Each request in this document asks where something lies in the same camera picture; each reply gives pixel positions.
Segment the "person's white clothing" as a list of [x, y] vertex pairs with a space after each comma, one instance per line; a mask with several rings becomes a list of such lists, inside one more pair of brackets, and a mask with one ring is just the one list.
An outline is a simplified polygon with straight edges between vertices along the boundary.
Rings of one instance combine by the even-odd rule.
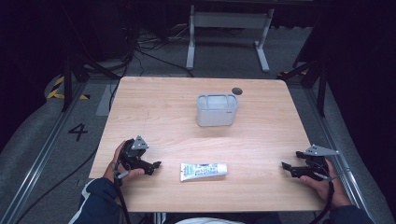
[[226, 220], [214, 217], [194, 217], [176, 222], [175, 224], [245, 224], [239, 221]]

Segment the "person's left hand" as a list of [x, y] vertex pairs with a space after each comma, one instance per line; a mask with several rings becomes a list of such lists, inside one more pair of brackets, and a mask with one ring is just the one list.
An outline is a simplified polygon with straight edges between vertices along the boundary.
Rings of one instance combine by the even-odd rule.
[[[115, 153], [114, 153], [114, 156], [113, 156], [113, 159], [112, 159], [112, 161], [108, 164], [108, 166], [107, 166], [107, 168], [106, 168], [106, 171], [105, 171], [105, 173], [104, 173], [104, 177], [107, 178], [107, 179], [109, 179], [111, 182], [114, 181], [114, 171], [115, 171], [116, 169], [118, 169], [121, 173], [124, 173], [124, 172], [125, 172], [125, 169], [124, 169], [121, 165], [118, 165], [118, 164], [117, 164], [120, 151], [121, 151], [122, 147], [124, 146], [124, 144], [125, 144], [125, 142], [121, 142], [121, 143], [119, 144], [119, 146], [116, 148]], [[143, 175], [144, 173], [145, 173], [145, 171], [144, 171], [143, 169], [140, 169], [140, 168], [138, 168], [138, 169], [133, 169], [133, 170], [131, 170], [131, 171], [128, 173], [128, 175], [125, 176], [122, 180], [123, 180], [123, 181], [129, 181], [129, 180], [132, 180], [132, 179], [135, 178], [135, 177], [138, 177], [138, 176]]]

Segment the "white toothpaste tube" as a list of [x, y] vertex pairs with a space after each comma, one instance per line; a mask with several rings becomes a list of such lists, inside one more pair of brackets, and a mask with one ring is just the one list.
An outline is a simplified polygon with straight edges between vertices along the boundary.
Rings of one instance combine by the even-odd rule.
[[188, 181], [198, 178], [227, 175], [226, 163], [188, 164], [182, 163], [180, 168], [180, 180]]

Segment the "aluminium floor rail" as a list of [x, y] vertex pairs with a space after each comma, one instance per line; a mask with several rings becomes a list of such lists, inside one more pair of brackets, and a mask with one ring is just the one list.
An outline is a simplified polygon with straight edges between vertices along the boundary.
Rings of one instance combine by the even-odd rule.
[[373, 188], [373, 179], [355, 148], [331, 90], [325, 92], [324, 116], [319, 113], [317, 91], [303, 89], [303, 92], [312, 110], [314, 122], [318, 126], [319, 137], [315, 137], [313, 133], [308, 134], [311, 142], [314, 145], [339, 151], [338, 156], [331, 156], [331, 162], [337, 174], [340, 175], [340, 181], [348, 199], [359, 209], [364, 210], [368, 217], [375, 222], [364, 198], [364, 194]]
[[0, 154], [0, 224], [65, 223], [76, 210], [95, 151], [91, 121], [100, 89], [78, 84], [73, 95], [65, 112], [61, 100], [49, 99]]

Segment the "black tripod stand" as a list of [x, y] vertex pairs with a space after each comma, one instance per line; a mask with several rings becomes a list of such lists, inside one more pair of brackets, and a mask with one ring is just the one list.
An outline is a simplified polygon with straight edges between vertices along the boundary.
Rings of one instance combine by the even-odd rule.
[[99, 63], [90, 60], [80, 54], [70, 53], [66, 56], [64, 61], [64, 107], [63, 112], [65, 112], [68, 107], [73, 102], [74, 97], [72, 96], [72, 77], [75, 77], [78, 82], [87, 82], [89, 80], [89, 75], [85, 65], [89, 65], [94, 70], [99, 73], [104, 74], [110, 79], [119, 80], [120, 77], [112, 73], [110, 70], [104, 68]]
[[324, 101], [328, 72], [323, 60], [304, 63], [289, 72], [280, 72], [277, 78], [286, 81], [302, 72], [305, 72], [305, 76], [301, 81], [301, 85], [304, 89], [311, 89], [313, 85], [318, 82], [317, 109], [319, 114], [325, 117]]

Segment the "white metal stand frame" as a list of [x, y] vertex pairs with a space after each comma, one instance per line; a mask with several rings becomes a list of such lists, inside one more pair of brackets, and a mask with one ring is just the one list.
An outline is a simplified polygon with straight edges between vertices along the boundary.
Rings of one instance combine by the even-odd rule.
[[231, 12], [201, 12], [191, 6], [189, 18], [190, 39], [187, 52], [186, 68], [194, 67], [195, 53], [195, 28], [236, 28], [236, 29], [260, 29], [262, 35], [254, 42], [254, 47], [264, 73], [270, 71], [269, 64], [263, 49], [270, 25], [274, 16], [274, 10], [269, 9], [265, 13], [231, 13]]

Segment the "white plastic holder box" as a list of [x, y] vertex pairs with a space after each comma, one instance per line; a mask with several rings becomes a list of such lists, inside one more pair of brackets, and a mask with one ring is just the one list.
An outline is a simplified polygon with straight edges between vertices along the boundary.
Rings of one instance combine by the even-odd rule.
[[197, 98], [197, 124], [202, 127], [233, 124], [239, 102], [233, 94], [203, 94]]

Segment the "yellow black hazard tape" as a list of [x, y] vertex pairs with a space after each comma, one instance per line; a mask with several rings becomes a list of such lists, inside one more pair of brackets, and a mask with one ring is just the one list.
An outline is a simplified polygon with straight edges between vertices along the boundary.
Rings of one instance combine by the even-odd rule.
[[[52, 89], [50, 90], [47, 99], [51, 99], [51, 98], [64, 99], [64, 94], [58, 93], [58, 90], [61, 87], [61, 84], [63, 84], [63, 82], [64, 82], [64, 76], [60, 75], [55, 81], [54, 85], [52, 86]], [[89, 94], [81, 94], [79, 99], [89, 100], [91, 99], [91, 96]]]

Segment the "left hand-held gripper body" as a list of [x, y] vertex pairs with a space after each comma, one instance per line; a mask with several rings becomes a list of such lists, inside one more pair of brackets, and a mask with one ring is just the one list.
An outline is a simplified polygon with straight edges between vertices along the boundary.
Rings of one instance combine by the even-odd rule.
[[127, 171], [133, 169], [153, 169], [152, 163], [143, 161], [141, 157], [144, 155], [149, 145], [146, 141], [138, 135], [136, 139], [127, 140], [122, 147], [119, 158], [123, 168]]

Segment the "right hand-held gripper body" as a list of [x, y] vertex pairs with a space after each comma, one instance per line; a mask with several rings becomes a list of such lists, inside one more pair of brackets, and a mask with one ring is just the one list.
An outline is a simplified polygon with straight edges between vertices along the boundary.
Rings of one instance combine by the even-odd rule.
[[328, 179], [330, 172], [326, 156], [338, 156], [339, 154], [338, 150], [312, 145], [305, 151], [296, 152], [296, 157], [305, 160], [306, 166], [297, 167], [295, 170], [300, 171], [301, 176], [306, 175], [317, 181]]

